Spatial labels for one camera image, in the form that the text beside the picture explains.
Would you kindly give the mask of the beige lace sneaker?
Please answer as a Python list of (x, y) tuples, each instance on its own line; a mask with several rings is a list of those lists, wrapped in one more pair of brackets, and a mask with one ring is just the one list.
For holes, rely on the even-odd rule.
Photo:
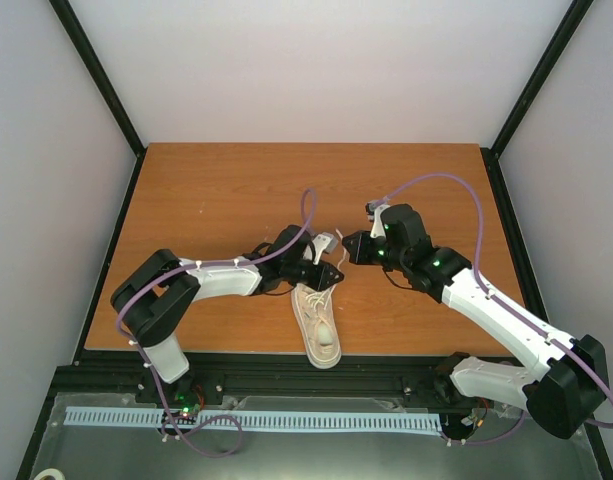
[(317, 369), (330, 369), (342, 356), (332, 294), (335, 287), (315, 291), (298, 284), (291, 293), (291, 305), (302, 334), (307, 358)]

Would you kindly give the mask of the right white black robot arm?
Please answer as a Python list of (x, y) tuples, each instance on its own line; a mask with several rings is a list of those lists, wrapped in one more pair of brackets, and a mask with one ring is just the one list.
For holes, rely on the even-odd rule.
[(433, 244), (420, 214), (407, 204), (380, 205), (372, 227), (343, 238), (355, 265), (397, 271), (411, 289), (464, 315), (519, 361), (502, 365), (457, 356), (448, 378), (458, 394), (526, 411), (549, 434), (568, 439), (606, 400), (604, 346), (574, 338), (514, 302), (457, 251)]

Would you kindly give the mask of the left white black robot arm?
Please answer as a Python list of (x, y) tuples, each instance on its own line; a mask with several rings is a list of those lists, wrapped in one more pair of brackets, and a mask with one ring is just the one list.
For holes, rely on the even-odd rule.
[(344, 279), (338, 267), (322, 259), (336, 245), (331, 233), (311, 234), (290, 225), (274, 242), (232, 260), (191, 261), (160, 249), (111, 295), (118, 330), (143, 350), (146, 366), (160, 378), (160, 392), (183, 402), (193, 393), (194, 378), (175, 330), (190, 305), (216, 297), (267, 295), (282, 283), (326, 292)]

